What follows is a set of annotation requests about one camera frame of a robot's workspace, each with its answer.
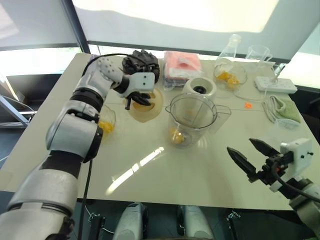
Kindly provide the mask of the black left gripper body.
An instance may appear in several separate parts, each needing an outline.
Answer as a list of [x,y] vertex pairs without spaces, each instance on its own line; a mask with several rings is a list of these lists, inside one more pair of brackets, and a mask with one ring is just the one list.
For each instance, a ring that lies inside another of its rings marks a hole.
[[134,91],[130,93],[127,97],[125,97],[125,109],[128,111],[130,110],[131,101],[136,103],[140,103],[140,93],[138,91]]

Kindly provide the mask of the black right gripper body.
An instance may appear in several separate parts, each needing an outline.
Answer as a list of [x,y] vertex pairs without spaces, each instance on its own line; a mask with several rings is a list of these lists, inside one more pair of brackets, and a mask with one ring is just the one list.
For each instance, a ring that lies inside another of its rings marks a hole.
[[289,164],[293,162],[293,153],[277,153],[268,157],[265,160],[265,164],[261,170],[258,171],[258,179],[265,185],[271,186],[281,176],[285,174],[285,170],[289,167]]

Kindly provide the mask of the cream round blender lid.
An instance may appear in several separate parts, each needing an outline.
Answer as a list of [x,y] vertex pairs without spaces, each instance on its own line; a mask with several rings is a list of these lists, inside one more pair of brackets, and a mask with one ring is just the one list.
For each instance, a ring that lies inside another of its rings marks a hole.
[[155,88],[148,100],[150,105],[141,105],[133,101],[128,113],[138,122],[146,123],[156,118],[162,111],[164,98],[162,92]]

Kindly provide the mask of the peeled orange pieces pile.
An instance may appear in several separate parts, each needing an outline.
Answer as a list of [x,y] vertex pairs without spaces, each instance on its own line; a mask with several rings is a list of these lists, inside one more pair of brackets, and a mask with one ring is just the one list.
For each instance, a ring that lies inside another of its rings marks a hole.
[[108,135],[114,130],[114,124],[109,121],[100,120],[98,126],[103,130],[104,135]]

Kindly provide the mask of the peeled orange piece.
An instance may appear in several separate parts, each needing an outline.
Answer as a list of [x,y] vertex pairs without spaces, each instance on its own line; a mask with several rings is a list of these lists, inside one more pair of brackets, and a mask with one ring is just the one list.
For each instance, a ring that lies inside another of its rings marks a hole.
[[178,127],[169,127],[169,139],[174,145],[181,145],[186,141],[183,133]]

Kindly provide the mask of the wavy clear glass bowl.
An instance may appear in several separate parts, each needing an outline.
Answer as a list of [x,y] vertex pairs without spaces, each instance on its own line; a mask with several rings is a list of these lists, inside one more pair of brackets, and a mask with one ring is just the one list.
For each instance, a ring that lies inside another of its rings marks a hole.
[[[99,113],[99,121],[108,121],[114,124],[114,130],[115,130],[115,125],[116,125],[116,112],[112,110],[110,107],[108,107],[106,104],[104,104],[101,108],[101,111]],[[102,135],[102,142],[105,141],[105,139],[108,137],[109,134],[104,134]]]

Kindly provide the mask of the black gloves bundle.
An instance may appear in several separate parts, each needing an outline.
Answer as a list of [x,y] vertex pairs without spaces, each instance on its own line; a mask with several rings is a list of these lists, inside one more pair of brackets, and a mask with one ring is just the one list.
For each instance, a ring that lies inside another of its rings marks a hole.
[[134,73],[151,72],[154,74],[156,84],[160,76],[160,65],[156,56],[146,50],[134,50],[122,60],[122,70],[126,75]]

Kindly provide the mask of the pink cloths plastic package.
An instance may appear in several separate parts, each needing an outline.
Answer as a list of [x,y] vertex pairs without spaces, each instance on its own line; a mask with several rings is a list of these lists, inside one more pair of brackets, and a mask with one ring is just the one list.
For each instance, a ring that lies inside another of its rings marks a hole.
[[203,69],[199,55],[181,51],[165,51],[163,88],[165,91],[183,88],[188,80],[201,77]]

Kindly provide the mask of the clear plastic blender jug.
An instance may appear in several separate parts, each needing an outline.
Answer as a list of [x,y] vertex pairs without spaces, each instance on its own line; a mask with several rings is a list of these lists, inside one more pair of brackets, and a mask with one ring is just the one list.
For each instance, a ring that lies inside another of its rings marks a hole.
[[177,148],[188,148],[195,145],[207,135],[214,135],[232,115],[232,111],[225,105],[214,102],[198,93],[182,93],[175,96],[165,107],[168,113],[169,127],[177,127],[185,137]]

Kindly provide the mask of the white power strip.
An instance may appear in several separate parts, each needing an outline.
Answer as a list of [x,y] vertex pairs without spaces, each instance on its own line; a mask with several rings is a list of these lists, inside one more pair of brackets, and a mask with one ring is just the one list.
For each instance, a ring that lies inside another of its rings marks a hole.
[[298,90],[294,83],[287,78],[257,76],[254,80],[254,84],[261,92],[294,94]]

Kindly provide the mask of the silver rounded robot leg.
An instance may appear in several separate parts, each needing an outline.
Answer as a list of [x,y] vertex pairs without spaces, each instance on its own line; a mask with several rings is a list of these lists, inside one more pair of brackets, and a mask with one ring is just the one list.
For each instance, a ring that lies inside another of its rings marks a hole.
[[130,203],[123,211],[112,240],[143,240],[148,235],[148,208],[141,202]]
[[199,206],[182,205],[181,207],[183,235],[189,238],[216,240],[210,224]]

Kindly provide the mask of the orange pieces small pile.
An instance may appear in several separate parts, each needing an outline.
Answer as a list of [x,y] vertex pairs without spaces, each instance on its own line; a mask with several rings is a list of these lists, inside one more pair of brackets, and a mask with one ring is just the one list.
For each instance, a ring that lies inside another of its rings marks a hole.
[[234,74],[225,71],[219,74],[216,78],[220,81],[224,81],[230,88],[234,88],[240,83],[238,78]]

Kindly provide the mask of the clear plug on strip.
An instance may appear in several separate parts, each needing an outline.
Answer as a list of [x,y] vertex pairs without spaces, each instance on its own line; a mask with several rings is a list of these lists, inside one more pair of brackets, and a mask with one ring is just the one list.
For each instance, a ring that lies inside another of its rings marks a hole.
[[285,68],[287,64],[286,63],[275,63],[273,66],[272,66],[272,70],[273,70],[273,73],[274,73],[274,77],[273,79],[271,80],[273,83],[277,83],[278,82],[278,78],[279,78],[279,75],[280,73],[282,72],[282,70]]

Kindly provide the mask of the dark monitor screen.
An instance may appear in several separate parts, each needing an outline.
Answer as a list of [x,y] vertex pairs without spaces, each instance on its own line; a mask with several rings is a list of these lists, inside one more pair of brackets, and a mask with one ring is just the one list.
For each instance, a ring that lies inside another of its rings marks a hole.
[[28,100],[40,101],[47,98],[61,75],[61,73],[11,75],[7,76],[7,79],[12,88]]

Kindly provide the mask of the glass conical flask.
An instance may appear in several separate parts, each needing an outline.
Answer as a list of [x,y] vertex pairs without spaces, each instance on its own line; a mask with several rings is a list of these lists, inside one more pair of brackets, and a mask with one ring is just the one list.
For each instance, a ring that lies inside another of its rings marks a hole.
[[242,37],[238,34],[232,34],[227,45],[216,59],[218,62],[233,61],[236,57],[238,46],[240,45]]

